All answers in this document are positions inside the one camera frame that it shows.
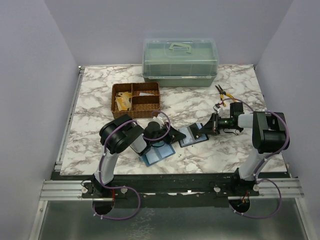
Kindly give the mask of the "black leather card holder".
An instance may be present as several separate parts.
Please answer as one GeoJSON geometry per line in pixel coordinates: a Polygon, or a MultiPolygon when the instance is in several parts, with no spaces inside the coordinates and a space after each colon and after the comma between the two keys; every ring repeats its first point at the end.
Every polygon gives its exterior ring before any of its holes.
{"type": "Polygon", "coordinates": [[[200,129],[202,127],[202,123],[193,123],[192,125],[179,128],[178,131],[185,135],[185,138],[178,141],[180,147],[184,148],[194,144],[208,141],[208,135],[205,133],[200,133],[200,129]]]}

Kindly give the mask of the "brown wicker divided tray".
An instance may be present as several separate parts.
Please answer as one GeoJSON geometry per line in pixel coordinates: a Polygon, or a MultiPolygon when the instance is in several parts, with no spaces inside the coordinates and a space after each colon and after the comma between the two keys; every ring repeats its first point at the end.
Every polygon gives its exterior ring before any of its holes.
{"type": "Polygon", "coordinates": [[[116,83],[112,86],[111,112],[116,119],[125,114],[133,119],[149,118],[152,112],[161,109],[161,95],[157,82],[116,83]],[[131,110],[119,111],[116,104],[116,93],[131,92],[131,110]],[[139,93],[150,93],[153,96],[139,96],[139,93]]]}

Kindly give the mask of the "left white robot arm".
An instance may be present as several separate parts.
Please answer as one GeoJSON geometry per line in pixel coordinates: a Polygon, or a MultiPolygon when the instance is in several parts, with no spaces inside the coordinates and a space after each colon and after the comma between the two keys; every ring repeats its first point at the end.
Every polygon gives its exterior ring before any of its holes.
{"type": "Polygon", "coordinates": [[[105,124],[99,132],[103,154],[92,179],[93,191],[101,198],[111,191],[109,184],[114,179],[117,160],[126,149],[132,149],[147,166],[175,154],[172,144],[186,138],[184,133],[171,126],[169,117],[156,111],[151,121],[143,128],[125,114],[105,124]]]}

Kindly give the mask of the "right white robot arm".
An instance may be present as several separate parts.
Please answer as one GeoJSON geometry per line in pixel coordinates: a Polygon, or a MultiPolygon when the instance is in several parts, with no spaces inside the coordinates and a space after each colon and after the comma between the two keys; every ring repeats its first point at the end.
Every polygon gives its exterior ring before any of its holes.
{"type": "Polygon", "coordinates": [[[236,169],[230,183],[230,191],[236,196],[241,196],[247,192],[248,185],[255,184],[268,160],[289,147],[290,136],[282,112],[266,110],[245,114],[242,102],[232,102],[229,107],[230,117],[222,118],[219,115],[220,104],[216,104],[213,107],[215,112],[197,134],[216,136],[221,130],[242,132],[244,129],[252,129],[253,149],[246,161],[236,169]]]}

